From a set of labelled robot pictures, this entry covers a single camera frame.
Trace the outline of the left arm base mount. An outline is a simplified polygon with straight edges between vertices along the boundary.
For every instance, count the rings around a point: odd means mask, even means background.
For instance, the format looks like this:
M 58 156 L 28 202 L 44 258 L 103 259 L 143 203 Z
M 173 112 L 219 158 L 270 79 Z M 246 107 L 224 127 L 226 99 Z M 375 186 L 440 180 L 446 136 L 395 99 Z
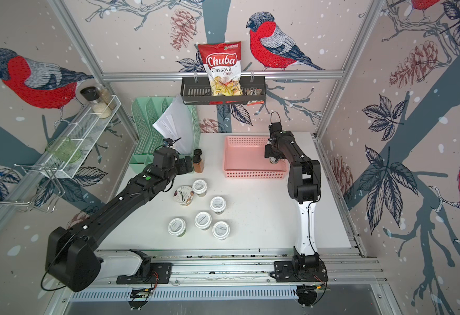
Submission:
M 119 275 L 117 277 L 118 285 L 132 285 L 132 284 L 149 284 L 149 287 L 133 289 L 130 294 L 128 304 L 131 310 L 140 311 L 149 299 L 153 296 L 159 284 L 168 284 L 173 264 L 171 262 L 152 262 L 152 257 L 138 250 L 130 250 L 131 253 L 136 254 L 141 262 L 134 274 Z

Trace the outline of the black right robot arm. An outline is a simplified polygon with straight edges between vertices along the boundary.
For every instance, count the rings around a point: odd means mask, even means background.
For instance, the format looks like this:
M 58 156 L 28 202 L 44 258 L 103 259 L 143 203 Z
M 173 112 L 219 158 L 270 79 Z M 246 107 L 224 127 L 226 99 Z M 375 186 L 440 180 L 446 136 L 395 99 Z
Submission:
M 298 236 L 294 249 L 299 256 L 316 255 L 314 215 L 315 206 L 321 199 L 321 164 L 307 156 L 293 133 L 284 131 L 279 122 L 269 125 L 265 157 L 272 164 L 281 160 L 289 163 L 287 189 L 298 211 Z

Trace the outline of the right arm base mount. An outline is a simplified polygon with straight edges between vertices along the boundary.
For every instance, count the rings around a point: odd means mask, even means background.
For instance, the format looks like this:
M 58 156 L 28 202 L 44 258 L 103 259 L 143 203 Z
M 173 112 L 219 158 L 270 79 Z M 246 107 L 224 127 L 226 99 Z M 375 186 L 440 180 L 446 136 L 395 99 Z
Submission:
M 275 261 L 269 276 L 276 282 L 294 282 L 298 303 L 313 307 L 328 289 L 328 274 L 319 253 L 312 255 L 298 253 L 294 248 L 291 261 Z

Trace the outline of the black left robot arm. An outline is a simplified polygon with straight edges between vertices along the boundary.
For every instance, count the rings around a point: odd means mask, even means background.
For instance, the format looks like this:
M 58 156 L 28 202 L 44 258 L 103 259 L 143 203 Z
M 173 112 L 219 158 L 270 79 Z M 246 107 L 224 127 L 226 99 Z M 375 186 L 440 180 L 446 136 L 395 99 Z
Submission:
M 192 172 L 190 157 L 168 147 L 153 153 L 153 162 L 130 179 L 125 188 L 99 211 L 71 228 L 56 228 L 48 237 L 45 274 L 74 292 L 97 279 L 105 259 L 95 250 L 135 210 L 174 185 L 178 175 Z

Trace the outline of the green white-lid yogurt cup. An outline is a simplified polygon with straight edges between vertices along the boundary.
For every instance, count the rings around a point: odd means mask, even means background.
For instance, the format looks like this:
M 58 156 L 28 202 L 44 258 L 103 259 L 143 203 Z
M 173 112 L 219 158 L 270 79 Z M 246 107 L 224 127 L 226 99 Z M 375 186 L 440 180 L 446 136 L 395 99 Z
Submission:
M 273 165 L 278 164 L 281 161 L 281 158 L 269 157 L 269 162 Z

